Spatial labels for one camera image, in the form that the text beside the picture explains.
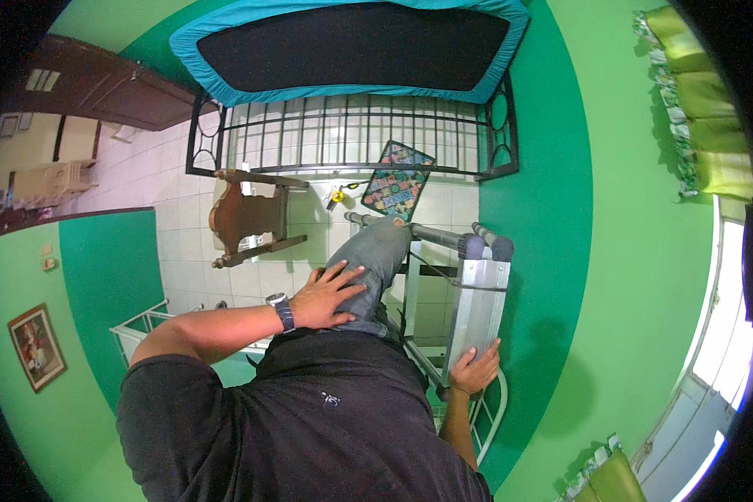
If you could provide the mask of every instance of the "brown wooden door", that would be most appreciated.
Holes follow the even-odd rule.
[[[1,112],[78,115],[161,131],[192,116],[195,94],[98,46],[46,35]],[[202,113],[215,109],[204,106]]]

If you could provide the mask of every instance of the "air vent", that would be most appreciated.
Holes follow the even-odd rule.
[[[50,92],[53,90],[53,86],[59,80],[61,72],[55,70],[43,70],[41,68],[34,68],[30,72],[30,77],[26,84],[26,91],[29,92]]]

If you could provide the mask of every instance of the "black metal bed frame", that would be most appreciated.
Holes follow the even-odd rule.
[[[320,114],[305,115],[307,110],[307,100],[309,98],[303,98],[301,114],[298,117],[286,117],[287,109],[283,108],[281,116],[278,118],[268,119],[267,109],[268,105],[265,103],[264,113],[262,120],[255,122],[249,122],[251,114],[251,106],[248,107],[245,123],[230,125],[228,124],[228,110],[229,108],[222,105],[218,106],[216,113],[218,117],[218,129],[213,134],[207,134],[201,128],[199,117],[201,116],[201,110],[208,102],[213,102],[206,92],[203,92],[196,96],[195,104],[192,108],[192,120],[190,122],[190,135],[187,142],[187,159],[186,159],[186,174],[195,174],[198,176],[213,177],[214,171],[222,169],[223,155],[224,155],[224,141],[228,132],[234,129],[245,129],[245,142],[248,140],[249,130],[251,128],[261,127],[261,144],[260,144],[260,161],[262,160],[262,153],[265,146],[265,133],[266,125],[268,124],[280,124],[279,126],[279,147],[277,151],[278,160],[276,166],[266,166],[251,168],[252,173],[263,174],[278,174],[285,171],[352,171],[358,169],[415,169],[424,170],[434,173],[451,173],[451,174],[467,174],[474,176],[478,182],[485,180],[495,179],[497,177],[503,177],[510,174],[519,172],[519,144],[516,130],[515,120],[515,107],[513,103],[513,93],[510,77],[505,74],[504,78],[500,81],[499,85],[494,91],[491,99],[485,105],[476,105],[470,103],[457,102],[456,107],[470,106],[472,108],[472,115],[475,119],[466,118],[459,113],[455,113],[454,117],[447,115],[440,115],[438,112],[438,103],[443,101],[439,98],[426,98],[432,99],[434,102],[433,115],[415,113],[416,112],[416,98],[415,96],[406,96],[412,99],[412,113],[399,113],[394,112],[393,98],[390,96],[390,112],[373,112],[371,110],[371,95],[366,95],[367,111],[365,112],[350,112],[348,110],[349,95],[345,96],[345,111],[341,113],[329,113],[329,108],[338,108],[328,106],[328,98],[323,97],[323,106]],[[505,103],[505,113],[501,116],[494,110],[494,106],[498,105],[501,101]],[[389,135],[392,136],[393,119],[399,118],[403,120],[405,118],[412,119],[412,149],[416,148],[415,135],[416,135],[416,120],[434,120],[435,130],[435,142],[434,153],[431,153],[433,158],[436,159],[435,164],[432,166],[411,165],[411,164],[383,164],[380,162],[346,162],[346,139],[348,132],[348,120],[351,117],[365,117],[366,118],[366,160],[369,159],[369,147],[370,147],[370,130],[371,130],[371,118],[372,117],[390,117]],[[305,119],[320,119],[320,159],[321,163],[302,164],[302,138],[304,133],[304,121]],[[341,118],[343,119],[343,162],[323,162],[323,148],[324,139],[327,128],[327,119]],[[291,165],[282,165],[282,145],[285,132],[285,122],[299,120],[301,127],[298,130],[298,156],[296,158],[297,163]],[[455,166],[440,166],[438,164],[438,123],[445,124],[446,122],[454,123],[455,127]],[[460,168],[460,127],[466,124],[472,124],[477,127],[477,154],[478,165],[477,170],[464,170]],[[205,140],[209,142],[208,146],[204,145]],[[214,169],[205,169],[198,167],[196,159],[201,153],[205,153],[212,160]],[[243,160],[246,158],[246,147],[243,147]]]

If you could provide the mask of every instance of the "watch strap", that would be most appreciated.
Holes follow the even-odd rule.
[[[290,309],[290,304],[287,303],[287,299],[284,299],[274,304],[276,313],[279,314],[279,318],[282,320],[282,327],[284,327],[284,333],[293,331],[295,329],[295,322],[293,321],[293,312]]]

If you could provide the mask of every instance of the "green curtain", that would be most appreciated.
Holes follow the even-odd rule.
[[[645,502],[616,434],[594,451],[555,502]]]
[[[731,95],[708,54],[670,6],[638,12],[634,30],[652,45],[655,81],[679,153],[680,194],[753,197],[748,143]]]

